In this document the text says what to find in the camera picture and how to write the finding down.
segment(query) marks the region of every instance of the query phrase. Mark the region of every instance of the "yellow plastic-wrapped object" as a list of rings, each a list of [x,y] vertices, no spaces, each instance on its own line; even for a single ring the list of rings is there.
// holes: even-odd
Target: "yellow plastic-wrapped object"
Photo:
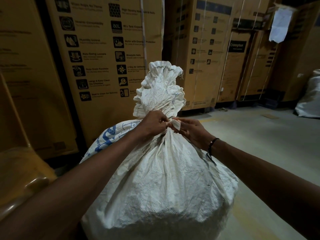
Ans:
[[[55,179],[54,170],[29,147],[0,152],[0,220]]]

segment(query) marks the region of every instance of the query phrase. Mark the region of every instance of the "white paper sheet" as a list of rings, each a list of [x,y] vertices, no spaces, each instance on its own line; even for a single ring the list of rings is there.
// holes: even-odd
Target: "white paper sheet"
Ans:
[[[293,11],[287,8],[279,8],[273,18],[269,41],[280,43],[284,41]]]

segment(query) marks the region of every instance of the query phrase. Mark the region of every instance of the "gray floor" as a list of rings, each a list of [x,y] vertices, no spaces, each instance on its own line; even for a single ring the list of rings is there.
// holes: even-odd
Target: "gray floor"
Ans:
[[[192,116],[214,136],[245,152],[320,185],[320,120],[292,110],[245,107]],[[261,114],[279,117],[270,119]],[[248,187],[239,183],[232,215],[219,240],[305,239],[279,218]]]

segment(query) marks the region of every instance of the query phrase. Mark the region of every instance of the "black bracelet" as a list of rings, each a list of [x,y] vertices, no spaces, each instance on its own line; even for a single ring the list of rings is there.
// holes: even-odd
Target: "black bracelet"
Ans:
[[[209,157],[209,159],[214,163],[214,165],[216,165],[216,163],[212,160],[211,147],[212,147],[212,145],[214,144],[214,142],[215,142],[216,140],[220,140],[220,139],[219,139],[219,138],[214,138],[214,139],[210,142],[209,148],[208,148],[208,152],[207,152],[207,157]]]

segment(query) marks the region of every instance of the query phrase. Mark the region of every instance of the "person's right hand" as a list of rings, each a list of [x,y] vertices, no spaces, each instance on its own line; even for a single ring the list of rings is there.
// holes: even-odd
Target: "person's right hand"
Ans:
[[[215,139],[198,120],[187,118],[173,118],[181,123],[180,130],[173,128],[175,132],[178,132],[189,139],[189,141],[196,147],[207,151],[210,142]]]

